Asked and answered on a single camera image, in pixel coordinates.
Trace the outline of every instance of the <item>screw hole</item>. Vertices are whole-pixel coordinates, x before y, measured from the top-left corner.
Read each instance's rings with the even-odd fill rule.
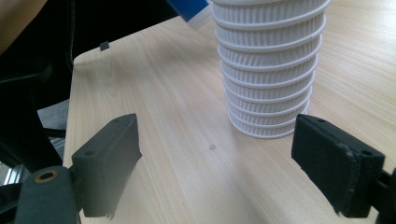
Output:
[[[363,150],[363,151],[361,152],[361,154],[363,154],[363,155],[365,155],[365,156],[372,156],[372,155],[373,155],[373,153],[371,153],[371,152],[369,152],[369,151],[366,151],[366,150]]]
[[[93,151],[92,150],[88,150],[84,153],[85,156],[91,156],[93,155]]]

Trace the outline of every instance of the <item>cup stack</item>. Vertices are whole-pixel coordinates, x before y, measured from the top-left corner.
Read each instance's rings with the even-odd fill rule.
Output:
[[[213,0],[228,117],[280,138],[306,114],[331,0]]]

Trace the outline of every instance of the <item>light wood grain surface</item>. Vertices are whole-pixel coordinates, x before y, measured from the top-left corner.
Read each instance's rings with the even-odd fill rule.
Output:
[[[333,0],[308,114],[396,167],[396,2]],[[256,139],[227,118],[215,23],[181,18],[76,58],[64,165],[110,120],[136,113],[142,159],[116,216],[82,223],[375,223],[345,218],[290,157],[292,134]]]

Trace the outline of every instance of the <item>black plastic part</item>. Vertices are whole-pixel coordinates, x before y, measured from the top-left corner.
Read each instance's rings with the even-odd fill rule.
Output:
[[[79,223],[67,168],[52,166],[27,177],[22,185],[14,223]]]
[[[108,44],[108,41],[105,41],[105,42],[101,43],[99,47],[100,47],[100,51],[103,51],[105,49],[109,49],[110,45]]]
[[[136,114],[111,120],[72,156],[76,200],[85,217],[114,217],[141,157]]]
[[[336,213],[368,216],[370,187],[385,161],[381,152],[324,119],[298,115],[291,156]]]
[[[62,165],[63,160],[44,132],[30,91],[15,91],[13,97],[0,97],[0,154],[9,167],[18,164],[33,173]]]
[[[17,214],[22,183],[0,186],[0,223],[9,223]]]
[[[392,175],[383,171],[374,181],[369,200],[379,212],[377,223],[396,223],[396,169]]]

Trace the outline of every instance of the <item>blue object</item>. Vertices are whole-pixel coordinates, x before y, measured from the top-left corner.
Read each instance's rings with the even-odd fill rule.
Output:
[[[202,9],[208,6],[206,0],[166,0],[184,21],[191,20]]]

